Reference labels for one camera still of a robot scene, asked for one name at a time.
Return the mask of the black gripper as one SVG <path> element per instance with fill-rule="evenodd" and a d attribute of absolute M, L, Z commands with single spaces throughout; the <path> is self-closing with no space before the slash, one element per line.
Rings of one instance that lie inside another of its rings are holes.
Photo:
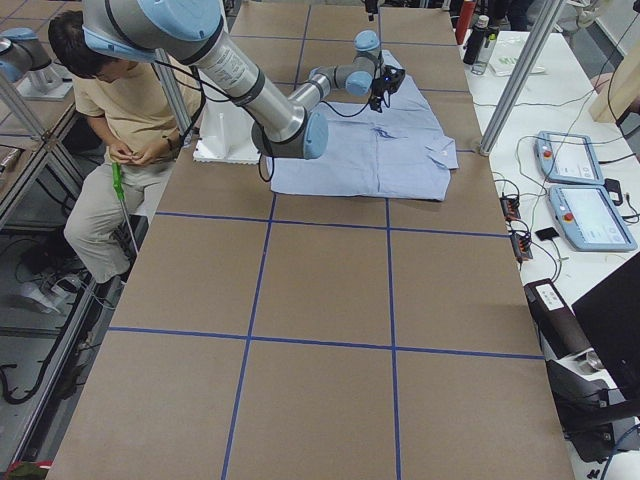
<path fill-rule="evenodd" d="M 399 90 L 404 79 L 404 69 L 385 65 L 371 83 L 369 108 L 373 111 L 381 111 L 383 107 L 389 107 L 390 97 Z"/>

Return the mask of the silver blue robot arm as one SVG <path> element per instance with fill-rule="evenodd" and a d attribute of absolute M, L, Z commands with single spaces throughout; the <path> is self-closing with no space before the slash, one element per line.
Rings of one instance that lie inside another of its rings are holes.
<path fill-rule="evenodd" d="M 374 111 L 401 86 L 405 72 L 383 60 L 372 30 L 358 33 L 349 64 L 318 67 L 291 95 L 281 93 L 224 30 L 218 4 L 204 1 L 88 1 L 83 30 L 100 54 L 151 63 L 158 49 L 197 67 L 254 120 L 252 141 L 270 157 L 320 157 L 329 127 L 317 105 L 332 91 L 367 96 Z"/>

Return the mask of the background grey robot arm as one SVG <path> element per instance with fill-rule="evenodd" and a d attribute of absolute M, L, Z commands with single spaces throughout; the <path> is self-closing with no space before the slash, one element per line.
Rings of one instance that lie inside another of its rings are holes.
<path fill-rule="evenodd" d="M 1 73 L 25 99 L 62 101 L 72 87 L 71 74 L 58 65 L 33 30 L 1 32 Z"/>

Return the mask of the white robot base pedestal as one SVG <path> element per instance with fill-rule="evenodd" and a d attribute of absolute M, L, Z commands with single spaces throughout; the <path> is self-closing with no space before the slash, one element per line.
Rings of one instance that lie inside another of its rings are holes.
<path fill-rule="evenodd" d="M 202 163 L 257 164 L 261 157 L 251 138 L 253 119 L 231 102 L 205 104 L 193 153 Z"/>

